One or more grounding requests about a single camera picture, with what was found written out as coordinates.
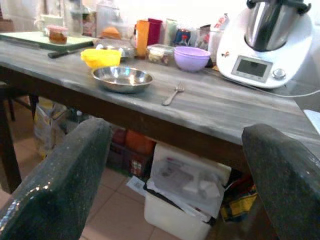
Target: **cutting board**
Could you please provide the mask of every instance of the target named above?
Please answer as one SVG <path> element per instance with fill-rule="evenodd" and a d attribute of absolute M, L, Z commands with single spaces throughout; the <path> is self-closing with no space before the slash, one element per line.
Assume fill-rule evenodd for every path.
<path fill-rule="evenodd" d="M 88 36 L 68 36 L 66 44 L 54 44 L 41 31 L 0 33 L 0 39 L 17 44 L 25 44 L 53 51 L 75 50 L 93 46 L 94 38 Z"/>

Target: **display screen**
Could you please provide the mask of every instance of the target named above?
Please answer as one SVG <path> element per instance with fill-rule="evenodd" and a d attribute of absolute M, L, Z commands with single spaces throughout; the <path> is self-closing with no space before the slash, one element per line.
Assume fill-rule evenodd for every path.
<path fill-rule="evenodd" d="M 242 59 L 236 70 L 245 74 L 250 74 L 250 75 L 254 75 L 262 78 L 265 74 L 266 69 L 267 69 L 267 65 L 265 64 Z"/>

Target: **gray wooden tabletop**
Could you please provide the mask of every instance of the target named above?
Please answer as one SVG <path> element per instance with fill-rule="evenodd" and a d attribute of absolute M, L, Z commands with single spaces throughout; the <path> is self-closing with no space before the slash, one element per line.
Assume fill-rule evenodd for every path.
<path fill-rule="evenodd" d="M 135 59 L 122 65 L 150 73 L 153 83 L 142 93 L 118 94 L 97 85 L 80 53 L 50 59 L 48 52 L 0 41 L 0 66 L 235 144 L 242 144 L 244 127 L 268 124 L 301 141 L 320 158 L 320 136 L 291 98 L 250 89 L 207 70 L 188 73 Z M 162 106 L 179 81 L 184 82 L 185 92 L 170 106 Z"/>

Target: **knife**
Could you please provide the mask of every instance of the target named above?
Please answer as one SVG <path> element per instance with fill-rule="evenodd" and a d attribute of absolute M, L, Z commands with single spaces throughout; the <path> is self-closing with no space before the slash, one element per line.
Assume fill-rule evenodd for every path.
<path fill-rule="evenodd" d="M 48 57 L 51 58 L 51 59 L 56 59 L 56 58 L 59 58 L 59 57 L 62 57 L 62 56 L 65 56 L 65 55 L 69 55 L 69 54 L 75 54 L 77 52 L 79 52 L 80 49 L 77 49 L 77 50 L 66 50 L 66 51 L 54 51 L 54 52 L 49 52 L 48 53 Z"/>

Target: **purple bowl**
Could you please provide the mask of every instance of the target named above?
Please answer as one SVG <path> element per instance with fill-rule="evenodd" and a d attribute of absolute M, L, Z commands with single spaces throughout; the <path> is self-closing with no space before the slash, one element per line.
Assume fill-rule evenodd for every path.
<path fill-rule="evenodd" d="M 192 57 L 209 57 L 211 55 L 209 51 L 191 46 L 177 46 L 174 48 L 174 52 Z"/>
<path fill-rule="evenodd" d="M 182 55 L 179 52 L 174 51 L 174 60 L 179 68 L 187 72 L 197 72 L 203 69 L 208 61 L 210 56 L 206 58 L 196 58 L 194 56 Z"/>

